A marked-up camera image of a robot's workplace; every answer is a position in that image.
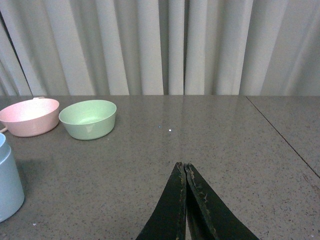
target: bowl rim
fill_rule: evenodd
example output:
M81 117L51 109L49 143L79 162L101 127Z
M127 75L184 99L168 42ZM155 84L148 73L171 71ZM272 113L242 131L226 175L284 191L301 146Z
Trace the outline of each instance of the bowl rim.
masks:
M80 104L83 104L85 102L105 102L105 103L111 103L113 106L114 106L114 111L108 115L107 117L104 117L103 119L101 120L97 120L97 121L93 121L93 122L90 122L90 123L70 123L70 122L67 122L67 121L64 121L61 119L61 114L67 110L69 110L71 107L74 107L75 105L80 105ZM85 125L90 125L90 124L96 124L96 123L100 123L106 119L109 119L111 118L113 115L115 115L115 113L117 112L117 105L115 103L113 103L112 101L108 101L108 100L103 100L103 99L92 99L92 100L85 100L85 101L79 101L79 102L76 102L74 104L71 104L67 107L65 107L63 110L61 110L61 112L59 113L59 120L63 123L63 124L67 124L67 125L71 125L71 126L85 126Z
M6 123L6 124L26 123L26 122L29 122L29 121L33 121L33 120L36 120L36 119L43 118L44 116L47 116L47 115L49 115L49 114L52 114L53 112L55 112L55 111L57 111L57 110L59 109L59 106L60 106L60 102L59 102L59 101L57 101L57 100L55 100L55 99L53 99L53 98L36 98L36 97L35 97L35 98L33 98L33 99L24 100L24 101L19 101L19 102L17 102L17 103L11 104L11 105L5 107L4 109L0 110L0 112L5 111L5 110L7 110L7 109L9 109L9 108L11 108L11 107L13 107L13 106L15 106L15 105L19 105L19 104L21 104L21 103L25 103L25 102L29 102L29 101L34 101L35 99L40 100L40 101L43 101L43 100L44 100L44 101L46 101L46 100L54 101L54 102L57 103L57 106L56 106L56 108L55 108L54 110L52 110L52 111L50 111L50 112L48 112L48 113L46 113L46 114L43 114L43 115L41 115L41 116L38 116L38 117L34 117L34 118L22 120L22 121L6 121L6 120L0 119L0 122Z

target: cup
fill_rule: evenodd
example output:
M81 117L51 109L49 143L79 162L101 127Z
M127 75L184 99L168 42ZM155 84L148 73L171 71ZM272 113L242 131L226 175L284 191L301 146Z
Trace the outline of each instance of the cup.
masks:
M0 133L0 223L18 211L24 199L11 147L6 141L6 136Z

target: plastic bowl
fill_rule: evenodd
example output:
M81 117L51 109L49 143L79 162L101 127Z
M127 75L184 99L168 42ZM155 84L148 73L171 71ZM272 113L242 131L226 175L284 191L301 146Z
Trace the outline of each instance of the plastic bowl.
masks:
M71 137L79 140L101 138L115 126L117 106L106 100L88 100L63 109L59 119Z
M35 97L21 101L0 111L0 122L17 137L44 134L59 123L59 102L50 98Z

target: table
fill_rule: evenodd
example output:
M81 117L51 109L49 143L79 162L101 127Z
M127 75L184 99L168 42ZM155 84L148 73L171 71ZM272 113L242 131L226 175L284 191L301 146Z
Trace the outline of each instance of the table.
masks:
M274 97L51 98L60 110L85 100L112 101L115 127L90 141L72 138L61 123L35 137L6 132L25 201L0 223L0 239L134 240L176 162L192 163L259 239L320 238L319 159L304 153L318 156L319 143L295 143L284 130L290 121L281 121L305 114L305 103L319 114L320 98L283 98L293 109L300 106L293 116L275 107ZM0 109L27 99L0 97ZM318 138L314 116L315 122L301 117L299 124Z

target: white curtain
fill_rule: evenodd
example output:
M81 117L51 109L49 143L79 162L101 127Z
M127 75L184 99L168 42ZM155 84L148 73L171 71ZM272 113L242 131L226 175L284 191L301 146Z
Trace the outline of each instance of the white curtain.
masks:
M320 0L1 0L0 95L320 95Z

